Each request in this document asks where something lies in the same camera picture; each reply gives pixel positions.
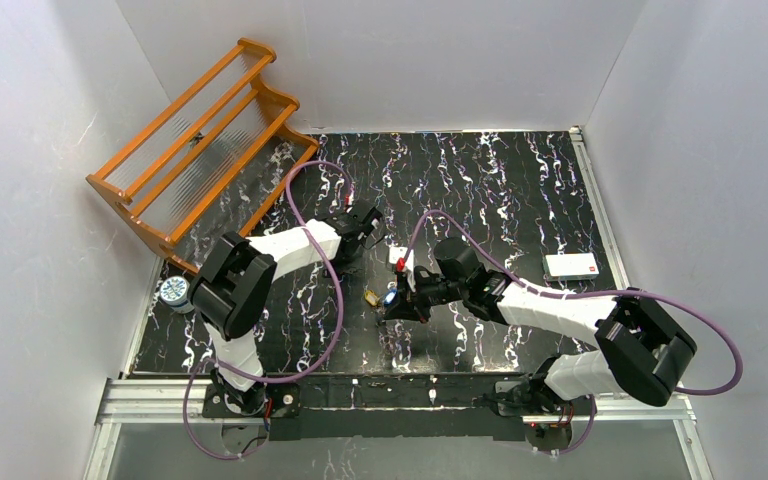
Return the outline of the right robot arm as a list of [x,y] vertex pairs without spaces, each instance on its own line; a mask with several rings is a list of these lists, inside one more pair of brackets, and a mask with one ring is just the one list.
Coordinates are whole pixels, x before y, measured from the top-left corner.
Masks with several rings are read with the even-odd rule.
[[434,259],[436,272],[415,265],[407,248],[390,248],[396,284],[383,298],[384,319],[426,323],[434,307],[461,303],[482,321],[538,328],[590,347],[550,357],[519,383],[488,396],[504,408],[547,411],[601,394],[627,394],[661,407],[697,352],[664,308],[629,290],[576,300],[568,291],[527,286],[487,268],[458,238],[440,242]]

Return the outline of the orange wooden rack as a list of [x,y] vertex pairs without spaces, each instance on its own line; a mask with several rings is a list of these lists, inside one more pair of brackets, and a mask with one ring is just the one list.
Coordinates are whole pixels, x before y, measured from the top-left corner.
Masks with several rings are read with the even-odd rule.
[[240,216],[247,235],[284,193],[314,138],[290,124],[294,96],[268,85],[270,46],[239,39],[87,183],[158,257],[196,273],[185,247],[203,216]]

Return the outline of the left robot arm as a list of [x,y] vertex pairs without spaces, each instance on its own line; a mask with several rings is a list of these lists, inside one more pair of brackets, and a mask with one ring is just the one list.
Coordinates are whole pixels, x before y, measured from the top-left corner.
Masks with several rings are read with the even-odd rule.
[[383,220],[369,202],[282,232],[221,236],[191,284],[188,300],[214,345],[216,383],[242,398],[264,384],[254,329],[275,281],[315,263],[337,269],[361,254]]

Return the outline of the yellow key tag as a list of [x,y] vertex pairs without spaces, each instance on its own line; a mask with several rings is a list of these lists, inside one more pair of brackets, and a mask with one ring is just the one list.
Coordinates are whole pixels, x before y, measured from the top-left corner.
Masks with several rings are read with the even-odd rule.
[[366,290],[364,292],[364,300],[372,308],[379,308],[382,305],[381,297],[372,290]]

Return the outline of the white box red label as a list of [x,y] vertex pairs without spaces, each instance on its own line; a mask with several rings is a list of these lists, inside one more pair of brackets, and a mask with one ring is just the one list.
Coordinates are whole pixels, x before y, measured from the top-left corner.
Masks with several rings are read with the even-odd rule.
[[591,280],[600,273],[592,252],[545,255],[543,267],[550,281]]

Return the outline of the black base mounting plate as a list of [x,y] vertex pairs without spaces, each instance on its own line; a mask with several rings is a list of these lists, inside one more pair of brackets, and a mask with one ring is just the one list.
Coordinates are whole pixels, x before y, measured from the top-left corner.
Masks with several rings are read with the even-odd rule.
[[200,415],[261,425],[273,441],[338,437],[489,437],[565,449],[586,400],[562,401],[517,374],[314,374],[259,385],[244,405],[210,385]]

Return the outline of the aluminium frame rail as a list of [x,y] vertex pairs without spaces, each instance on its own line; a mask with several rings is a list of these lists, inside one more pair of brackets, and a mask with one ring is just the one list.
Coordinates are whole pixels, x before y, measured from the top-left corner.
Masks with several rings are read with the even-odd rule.
[[[187,380],[180,378],[128,378],[109,380],[102,396],[99,423],[177,423]],[[627,395],[596,397],[596,418],[601,421],[667,420],[674,423],[685,463],[693,479],[711,479],[696,415],[686,395],[674,395],[664,407],[652,407]]]

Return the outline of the blue key tag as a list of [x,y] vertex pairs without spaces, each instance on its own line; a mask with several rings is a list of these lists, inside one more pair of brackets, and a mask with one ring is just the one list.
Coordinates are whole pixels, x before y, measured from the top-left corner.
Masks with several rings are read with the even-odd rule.
[[381,303],[385,306],[392,304],[398,297],[398,290],[389,290],[381,299]]

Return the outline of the small patterned round jar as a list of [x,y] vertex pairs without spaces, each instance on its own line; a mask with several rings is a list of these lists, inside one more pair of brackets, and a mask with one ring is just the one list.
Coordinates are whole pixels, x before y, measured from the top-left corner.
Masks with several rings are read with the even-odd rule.
[[166,278],[159,287],[158,297],[172,311],[188,314],[195,310],[189,300],[190,283],[181,275]]

